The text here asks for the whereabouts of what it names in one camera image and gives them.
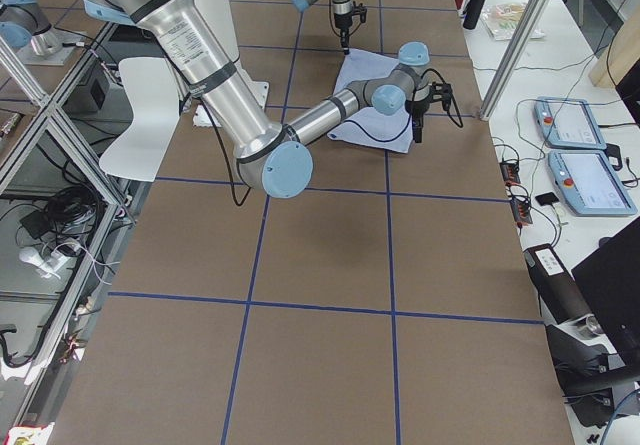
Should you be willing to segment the black monitor stand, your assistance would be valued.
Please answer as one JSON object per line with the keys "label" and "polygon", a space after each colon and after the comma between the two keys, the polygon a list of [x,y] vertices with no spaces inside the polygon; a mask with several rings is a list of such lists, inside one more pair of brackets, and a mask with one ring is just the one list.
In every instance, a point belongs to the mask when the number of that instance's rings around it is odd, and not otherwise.
{"label": "black monitor stand", "polygon": [[566,398],[603,395],[639,384],[639,363],[626,364],[600,344],[587,345],[557,326],[545,328],[556,376]]}

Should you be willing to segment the blue striped button shirt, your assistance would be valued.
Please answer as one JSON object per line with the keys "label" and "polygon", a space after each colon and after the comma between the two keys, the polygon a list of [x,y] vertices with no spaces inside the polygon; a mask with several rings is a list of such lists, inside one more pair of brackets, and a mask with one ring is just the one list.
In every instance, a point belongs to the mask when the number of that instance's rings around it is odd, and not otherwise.
{"label": "blue striped button shirt", "polygon": [[382,107],[381,113],[374,106],[367,105],[373,102],[374,92],[385,84],[398,64],[397,59],[388,56],[355,48],[350,50],[337,76],[334,92],[362,83],[365,107],[329,131],[329,139],[401,154],[409,152],[412,131],[404,108],[405,98],[394,106],[392,115],[388,114],[389,107]]}

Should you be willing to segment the white plastic chair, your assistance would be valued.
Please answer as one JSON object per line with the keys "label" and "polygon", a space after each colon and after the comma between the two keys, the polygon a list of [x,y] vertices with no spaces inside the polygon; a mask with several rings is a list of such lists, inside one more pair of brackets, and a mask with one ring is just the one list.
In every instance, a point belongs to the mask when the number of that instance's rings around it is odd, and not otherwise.
{"label": "white plastic chair", "polygon": [[153,182],[180,118],[178,86],[164,58],[126,58],[119,71],[133,118],[99,166],[114,177]]}

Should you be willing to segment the lower blue teach pendant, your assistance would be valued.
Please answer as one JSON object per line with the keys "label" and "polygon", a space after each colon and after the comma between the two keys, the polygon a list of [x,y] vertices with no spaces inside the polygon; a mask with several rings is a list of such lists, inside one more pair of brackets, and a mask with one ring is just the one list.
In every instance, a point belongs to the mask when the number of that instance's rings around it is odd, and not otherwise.
{"label": "lower blue teach pendant", "polygon": [[637,208],[600,150],[552,150],[547,163],[569,208],[580,216],[632,216]]}

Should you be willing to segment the orange circuit board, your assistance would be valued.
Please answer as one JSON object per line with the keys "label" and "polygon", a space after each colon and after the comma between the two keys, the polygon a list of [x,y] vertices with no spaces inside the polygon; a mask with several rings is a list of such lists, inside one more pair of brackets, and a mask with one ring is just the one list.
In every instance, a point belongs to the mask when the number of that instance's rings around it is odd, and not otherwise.
{"label": "orange circuit board", "polygon": [[519,165],[516,162],[502,161],[499,167],[506,186],[521,184]]}

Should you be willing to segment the black cylinder with label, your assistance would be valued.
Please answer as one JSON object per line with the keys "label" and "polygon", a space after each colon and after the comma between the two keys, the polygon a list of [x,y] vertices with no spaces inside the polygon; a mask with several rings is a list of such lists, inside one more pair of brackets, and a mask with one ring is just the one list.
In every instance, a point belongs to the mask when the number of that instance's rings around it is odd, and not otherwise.
{"label": "black cylinder with label", "polygon": [[550,244],[523,252],[531,282],[558,324],[592,315],[576,282]]}

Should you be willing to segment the blue teach pendant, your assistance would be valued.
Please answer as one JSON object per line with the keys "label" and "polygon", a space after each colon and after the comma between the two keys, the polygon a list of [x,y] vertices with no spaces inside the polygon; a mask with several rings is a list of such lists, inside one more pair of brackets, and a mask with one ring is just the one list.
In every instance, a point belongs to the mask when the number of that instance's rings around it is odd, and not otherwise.
{"label": "blue teach pendant", "polygon": [[632,216],[637,208],[600,150],[552,150],[547,163],[569,208],[580,216]]}
{"label": "blue teach pendant", "polygon": [[551,148],[606,149],[606,141],[585,100],[539,97],[535,100],[534,116],[543,140]]}

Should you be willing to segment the black monitor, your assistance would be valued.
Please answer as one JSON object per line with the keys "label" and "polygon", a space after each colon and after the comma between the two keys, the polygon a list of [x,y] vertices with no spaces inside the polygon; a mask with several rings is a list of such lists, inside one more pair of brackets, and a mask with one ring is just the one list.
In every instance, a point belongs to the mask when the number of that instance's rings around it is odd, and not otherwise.
{"label": "black monitor", "polygon": [[639,362],[639,221],[572,269],[584,300],[623,361]]}

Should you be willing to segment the aluminium frame post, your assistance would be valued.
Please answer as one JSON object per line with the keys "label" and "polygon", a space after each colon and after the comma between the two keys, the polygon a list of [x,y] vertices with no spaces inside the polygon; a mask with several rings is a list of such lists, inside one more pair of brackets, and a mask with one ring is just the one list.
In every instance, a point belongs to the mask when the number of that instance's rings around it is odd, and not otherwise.
{"label": "aluminium frame post", "polygon": [[531,34],[546,9],[549,0],[528,0],[522,18],[505,50],[497,71],[483,99],[479,118],[488,121],[505,92]]}

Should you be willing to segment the upper blue teach pendant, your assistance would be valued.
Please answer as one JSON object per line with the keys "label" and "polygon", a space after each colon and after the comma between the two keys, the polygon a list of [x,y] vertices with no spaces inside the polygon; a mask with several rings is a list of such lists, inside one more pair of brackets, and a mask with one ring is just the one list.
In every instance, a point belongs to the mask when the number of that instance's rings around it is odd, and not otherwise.
{"label": "upper blue teach pendant", "polygon": [[539,97],[535,100],[534,116],[543,140],[551,148],[606,149],[606,141],[585,100]]}

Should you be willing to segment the black water bottle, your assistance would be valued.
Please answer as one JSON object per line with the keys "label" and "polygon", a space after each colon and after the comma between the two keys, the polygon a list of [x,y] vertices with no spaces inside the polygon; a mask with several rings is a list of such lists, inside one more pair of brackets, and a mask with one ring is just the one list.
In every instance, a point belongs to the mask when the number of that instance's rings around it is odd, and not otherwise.
{"label": "black water bottle", "polygon": [[464,11],[462,26],[466,30],[476,28],[486,0],[468,0]]}

